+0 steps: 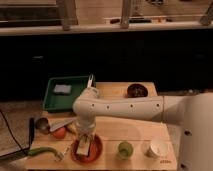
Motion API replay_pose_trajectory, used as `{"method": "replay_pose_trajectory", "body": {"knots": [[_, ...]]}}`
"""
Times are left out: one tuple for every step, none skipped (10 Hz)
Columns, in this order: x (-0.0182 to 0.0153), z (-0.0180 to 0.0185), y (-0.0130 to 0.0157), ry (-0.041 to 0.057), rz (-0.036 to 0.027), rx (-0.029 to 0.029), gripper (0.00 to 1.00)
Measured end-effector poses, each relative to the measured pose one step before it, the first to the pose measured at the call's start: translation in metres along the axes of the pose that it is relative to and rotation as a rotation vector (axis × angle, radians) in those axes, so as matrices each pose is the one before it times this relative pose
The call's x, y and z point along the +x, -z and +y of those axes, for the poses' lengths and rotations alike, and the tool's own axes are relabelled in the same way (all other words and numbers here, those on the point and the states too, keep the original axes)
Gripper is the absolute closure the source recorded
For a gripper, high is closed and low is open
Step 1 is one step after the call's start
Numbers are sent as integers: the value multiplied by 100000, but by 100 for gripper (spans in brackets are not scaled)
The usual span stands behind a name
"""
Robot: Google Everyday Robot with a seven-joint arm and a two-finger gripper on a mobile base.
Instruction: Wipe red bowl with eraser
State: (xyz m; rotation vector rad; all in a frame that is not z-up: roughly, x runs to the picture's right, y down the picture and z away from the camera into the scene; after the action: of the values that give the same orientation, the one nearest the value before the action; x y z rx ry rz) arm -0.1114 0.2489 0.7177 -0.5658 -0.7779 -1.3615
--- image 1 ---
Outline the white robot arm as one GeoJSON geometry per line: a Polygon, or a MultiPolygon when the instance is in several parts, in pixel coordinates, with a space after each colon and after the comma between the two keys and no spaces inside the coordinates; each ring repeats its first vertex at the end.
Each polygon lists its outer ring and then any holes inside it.
{"type": "Polygon", "coordinates": [[[80,134],[91,134],[97,116],[180,124],[178,171],[213,171],[213,93],[103,99],[85,88],[73,103],[80,134]]]}

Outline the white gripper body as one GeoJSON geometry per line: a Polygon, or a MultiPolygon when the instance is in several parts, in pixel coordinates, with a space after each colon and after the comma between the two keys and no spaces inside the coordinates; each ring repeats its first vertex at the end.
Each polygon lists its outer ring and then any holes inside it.
{"type": "Polygon", "coordinates": [[[90,139],[94,138],[96,128],[96,121],[94,119],[77,119],[75,125],[79,139],[83,136],[87,136],[90,139]]]}

